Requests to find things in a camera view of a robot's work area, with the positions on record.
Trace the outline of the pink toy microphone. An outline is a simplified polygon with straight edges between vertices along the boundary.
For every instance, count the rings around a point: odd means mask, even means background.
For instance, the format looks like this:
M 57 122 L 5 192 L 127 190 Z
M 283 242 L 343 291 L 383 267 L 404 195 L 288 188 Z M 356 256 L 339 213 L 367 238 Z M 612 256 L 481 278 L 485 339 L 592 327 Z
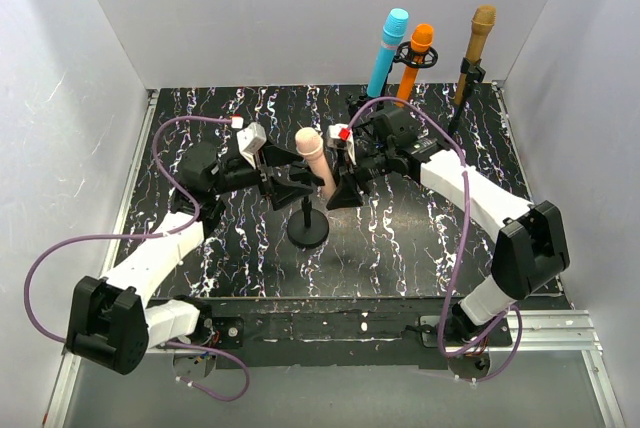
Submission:
M 328 201 L 336 190 L 335 181 L 324 151 L 322 136 L 312 127 L 299 129 L 295 134 L 296 149 L 307 162 L 312 173 L 324 182 L 323 197 Z

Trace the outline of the black small tripod stand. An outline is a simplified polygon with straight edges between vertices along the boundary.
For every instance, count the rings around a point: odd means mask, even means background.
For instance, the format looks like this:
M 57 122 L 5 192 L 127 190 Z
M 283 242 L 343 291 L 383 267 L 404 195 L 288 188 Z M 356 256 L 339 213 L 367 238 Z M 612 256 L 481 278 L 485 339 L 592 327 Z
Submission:
M 353 120 L 356 114 L 360 111 L 360 109 L 369 103 L 372 100 L 372 97 L 366 94 L 349 94 L 346 97 L 346 107 L 349 115 L 349 120 Z

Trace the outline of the black tripod shock-mount stand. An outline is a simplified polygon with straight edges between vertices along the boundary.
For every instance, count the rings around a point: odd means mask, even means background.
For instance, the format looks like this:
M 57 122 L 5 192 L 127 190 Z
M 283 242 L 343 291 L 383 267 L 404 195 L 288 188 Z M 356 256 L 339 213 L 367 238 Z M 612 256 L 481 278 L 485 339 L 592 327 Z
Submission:
M 396 95 L 401 100 L 409 100 L 409 96 L 417 80 L 418 72 L 434 67 L 439 59 L 439 54 L 435 48 L 428 46 L 424 51 L 416 51 L 414 46 L 415 43 L 410 41 L 403 42 L 397 46 L 394 56 L 389 59 L 389 65 L 386 67 L 386 70 L 383 71 L 384 77 L 382 78 L 381 87 L 378 90 L 374 90 L 372 94 L 369 94 L 370 97 L 378 98 L 386 96 L 389 75 L 392 73 L 396 64 L 403 64 L 405 70 Z

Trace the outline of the orange toy microphone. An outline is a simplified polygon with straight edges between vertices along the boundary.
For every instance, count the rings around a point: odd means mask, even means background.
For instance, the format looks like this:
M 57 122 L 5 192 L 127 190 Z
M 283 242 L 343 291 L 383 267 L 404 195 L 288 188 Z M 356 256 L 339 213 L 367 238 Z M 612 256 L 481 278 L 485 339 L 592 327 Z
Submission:
M 423 68 L 434 65 L 437 56 L 433 55 L 432 43 L 434 28 L 426 23 L 416 26 L 410 40 L 403 42 L 396 51 L 395 60 L 405 65 L 404 72 L 397 90 L 400 99 L 409 100 L 418 72 Z

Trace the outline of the blue toy microphone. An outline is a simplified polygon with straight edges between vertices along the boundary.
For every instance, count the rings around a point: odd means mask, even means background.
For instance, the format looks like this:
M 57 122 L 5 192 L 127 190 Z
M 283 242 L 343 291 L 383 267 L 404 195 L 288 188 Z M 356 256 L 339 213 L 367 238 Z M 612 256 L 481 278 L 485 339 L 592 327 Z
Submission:
M 390 10 L 382 28 L 380 47 L 376 55 L 366 93 L 371 98 L 381 95 L 396 50 L 404 39 L 409 13 L 403 8 Z

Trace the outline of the black round-base clamp stand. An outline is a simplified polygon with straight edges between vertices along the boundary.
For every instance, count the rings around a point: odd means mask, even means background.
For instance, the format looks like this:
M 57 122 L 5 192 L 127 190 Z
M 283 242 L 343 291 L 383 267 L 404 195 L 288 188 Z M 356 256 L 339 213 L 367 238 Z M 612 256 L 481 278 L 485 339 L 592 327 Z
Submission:
M 466 104 L 474 94 L 476 88 L 483 83 L 486 71 L 481 66 L 481 59 L 471 61 L 464 58 L 461 62 L 460 76 L 457 83 L 453 103 L 455 111 L 447 127 L 447 134 L 453 136 L 458 130 Z

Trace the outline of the gold toy microphone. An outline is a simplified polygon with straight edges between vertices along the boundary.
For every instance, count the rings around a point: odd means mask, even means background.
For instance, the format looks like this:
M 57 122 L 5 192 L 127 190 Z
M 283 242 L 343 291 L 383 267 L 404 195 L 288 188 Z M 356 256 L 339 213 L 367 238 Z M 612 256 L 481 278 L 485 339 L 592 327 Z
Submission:
M 477 7 L 471 19 L 471 35 L 465 56 L 461 63 L 459 80 L 454 103 L 463 105 L 465 83 L 470 80 L 469 70 L 478 67 L 487 38 L 495 25 L 497 9 L 494 5 L 483 4 Z

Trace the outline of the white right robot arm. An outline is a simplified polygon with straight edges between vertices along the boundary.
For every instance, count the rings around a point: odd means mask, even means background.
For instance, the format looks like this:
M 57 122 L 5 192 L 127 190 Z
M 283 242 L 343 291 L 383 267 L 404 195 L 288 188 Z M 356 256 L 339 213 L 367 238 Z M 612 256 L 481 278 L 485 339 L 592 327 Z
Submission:
M 442 341 L 471 341 L 569 267 L 557 206 L 533 204 L 485 178 L 444 135 L 423 130 L 408 109 L 387 106 L 359 126 L 332 125 L 327 144 L 337 155 L 328 209 L 362 206 L 370 181 L 397 173 L 453 203 L 493 241 L 489 275 L 444 310 L 436 326 Z

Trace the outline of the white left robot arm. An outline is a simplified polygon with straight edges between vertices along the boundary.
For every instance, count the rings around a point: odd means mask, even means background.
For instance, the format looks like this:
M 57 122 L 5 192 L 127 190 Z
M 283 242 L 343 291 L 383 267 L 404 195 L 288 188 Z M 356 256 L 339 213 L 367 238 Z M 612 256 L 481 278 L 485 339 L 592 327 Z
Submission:
M 248 161 L 238 150 L 220 156 L 210 142 L 188 148 L 178 165 L 179 184 L 169 212 L 152 238 L 141 242 L 102 278 L 86 276 L 75 286 L 65 347 L 120 374 L 145 352 L 173 340 L 200 346 L 214 337 L 212 311 L 186 295 L 151 306 L 154 293 L 176 266 L 216 230 L 226 208 L 222 195 L 256 187 L 281 209 L 311 187 L 284 181 L 272 168 L 300 167 L 300 155 L 266 142 Z

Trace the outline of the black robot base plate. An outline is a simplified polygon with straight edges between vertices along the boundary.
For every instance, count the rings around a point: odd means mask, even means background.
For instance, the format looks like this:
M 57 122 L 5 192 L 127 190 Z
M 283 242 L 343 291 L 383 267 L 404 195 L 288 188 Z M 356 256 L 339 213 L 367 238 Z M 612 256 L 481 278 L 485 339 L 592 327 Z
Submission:
M 201 298 L 215 318 L 241 321 L 238 342 L 217 346 L 251 368 L 415 366 L 445 370 L 416 329 L 441 298 Z

